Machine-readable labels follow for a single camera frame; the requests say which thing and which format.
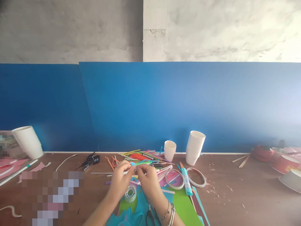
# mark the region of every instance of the blue glue stick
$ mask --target blue glue stick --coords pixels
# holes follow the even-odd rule
[[[188,174],[185,168],[182,168],[182,175],[184,177],[184,186],[185,186],[186,194],[192,196],[192,190],[191,190]]]

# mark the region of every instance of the concrete wall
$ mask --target concrete wall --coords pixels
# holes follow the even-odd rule
[[[144,0],[144,61],[301,62],[301,1]]]
[[[0,63],[142,61],[141,0],[0,3]]]

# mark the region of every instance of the green paper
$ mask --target green paper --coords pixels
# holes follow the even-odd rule
[[[169,190],[175,192],[173,195],[173,204],[183,223],[185,225],[201,225],[202,222],[194,210],[188,195],[186,195],[185,189],[174,190],[169,188]]]
[[[122,197],[120,201],[120,207],[119,207],[119,216],[122,214],[122,212],[127,210],[128,208],[132,208],[132,213],[135,213],[136,207],[138,204],[138,198],[136,196],[135,200],[132,203],[127,203],[124,197]]]

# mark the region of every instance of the bracelet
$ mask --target bracelet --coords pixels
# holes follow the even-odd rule
[[[172,226],[173,220],[175,218],[175,212],[176,212],[175,205],[172,203],[172,214],[171,214],[168,226]]]
[[[161,217],[161,220],[164,220],[166,218],[167,214],[169,214],[169,206],[170,206],[170,202],[168,201],[167,211],[166,211],[165,215],[163,217]]]

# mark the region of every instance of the orange straw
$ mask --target orange straw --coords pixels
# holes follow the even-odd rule
[[[108,158],[108,157],[106,157],[106,156],[105,156],[105,158],[108,160],[108,163],[110,164],[110,166],[111,166],[112,170],[114,171],[114,167],[112,166],[112,164],[111,164],[111,162],[110,162],[109,158]]]
[[[112,159],[114,159],[116,162],[118,162],[118,163],[119,163],[119,161],[118,161],[117,159],[115,159],[113,156],[111,156],[111,158],[112,158]]]

